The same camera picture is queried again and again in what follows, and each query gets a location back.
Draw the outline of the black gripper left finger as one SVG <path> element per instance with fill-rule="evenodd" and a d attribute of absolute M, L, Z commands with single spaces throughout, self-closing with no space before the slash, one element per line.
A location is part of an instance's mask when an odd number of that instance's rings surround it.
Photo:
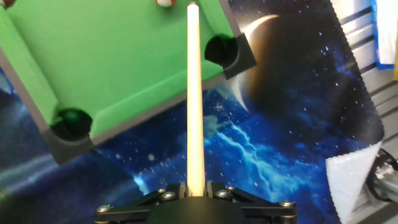
<path fill-rule="evenodd" d="M 173 202 L 187 196 L 187 185 L 170 184 L 155 190 L 123 207 L 101 205 L 95 211 L 94 223 L 144 223 L 157 206 Z"/>

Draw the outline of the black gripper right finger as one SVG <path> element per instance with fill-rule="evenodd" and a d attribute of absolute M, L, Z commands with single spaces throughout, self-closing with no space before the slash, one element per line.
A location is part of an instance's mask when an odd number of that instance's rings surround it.
<path fill-rule="evenodd" d="M 221 182 L 206 183 L 206 196 L 217 205 L 210 210 L 222 223 L 297 224 L 297 204 L 290 200 L 269 202 Z"/>

